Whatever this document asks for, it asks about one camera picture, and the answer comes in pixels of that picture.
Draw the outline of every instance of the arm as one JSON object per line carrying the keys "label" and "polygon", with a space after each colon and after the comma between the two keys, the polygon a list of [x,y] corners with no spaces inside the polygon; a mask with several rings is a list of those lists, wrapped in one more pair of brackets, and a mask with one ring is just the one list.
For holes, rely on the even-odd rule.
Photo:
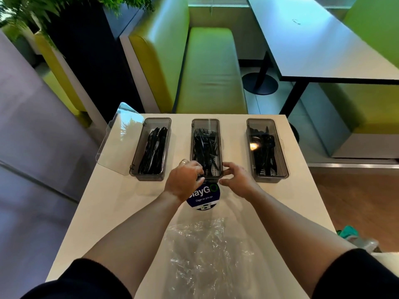
{"label": "arm", "polygon": [[132,297],[154,259],[179,206],[202,185],[202,166],[184,159],[170,172],[165,190],[98,241],[83,257],[101,263],[118,277]]}
{"label": "arm", "polygon": [[228,167],[223,175],[234,177],[219,183],[252,204],[286,265],[311,297],[331,263],[356,247],[267,194],[241,166],[229,162],[223,165]]}

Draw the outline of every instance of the clear plastic wrap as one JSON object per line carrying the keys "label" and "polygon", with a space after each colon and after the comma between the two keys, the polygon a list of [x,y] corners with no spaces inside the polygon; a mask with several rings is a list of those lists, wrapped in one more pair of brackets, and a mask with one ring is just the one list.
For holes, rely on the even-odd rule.
{"label": "clear plastic wrap", "polygon": [[170,226],[165,241],[171,253],[166,298],[243,298],[254,253],[225,236],[225,219]]}

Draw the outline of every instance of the table leg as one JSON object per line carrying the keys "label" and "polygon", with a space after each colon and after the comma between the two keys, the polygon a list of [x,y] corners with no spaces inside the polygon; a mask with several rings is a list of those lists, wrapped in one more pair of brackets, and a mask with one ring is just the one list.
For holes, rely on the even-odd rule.
{"label": "table leg", "polygon": [[[290,94],[288,95],[287,100],[284,103],[284,106],[282,107],[280,114],[284,114],[287,118],[291,114],[291,112],[294,110],[295,105],[298,103],[300,97],[302,96],[303,92],[305,91],[306,87],[309,85],[309,82],[296,82],[294,87],[292,88]],[[295,138],[297,139],[297,142],[299,142],[299,133],[297,129],[291,125],[292,132],[295,135]]]}
{"label": "table leg", "polygon": [[267,69],[270,67],[271,60],[266,52],[263,58],[261,70],[248,73],[243,76],[244,89],[253,94],[267,95],[277,91],[278,83],[270,75],[267,75]]}

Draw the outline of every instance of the black sleeve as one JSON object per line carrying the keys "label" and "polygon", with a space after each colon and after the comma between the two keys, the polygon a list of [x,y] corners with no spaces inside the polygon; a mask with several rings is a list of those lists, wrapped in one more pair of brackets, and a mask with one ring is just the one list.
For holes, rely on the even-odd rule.
{"label": "black sleeve", "polygon": [[43,283],[22,299],[132,299],[122,282],[101,264],[77,259],[55,281]]}
{"label": "black sleeve", "polygon": [[399,298],[399,278],[365,250],[354,249],[324,272],[312,296],[320,298]]}

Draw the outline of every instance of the wooden floor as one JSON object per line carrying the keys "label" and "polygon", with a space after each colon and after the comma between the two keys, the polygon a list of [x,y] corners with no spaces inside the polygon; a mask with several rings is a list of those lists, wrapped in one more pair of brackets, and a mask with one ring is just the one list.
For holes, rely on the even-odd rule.
{"label": "wooden floor", "polygon": [[353,226],[382,251],[399,251],[399,176],[312,175],[337,230]]}

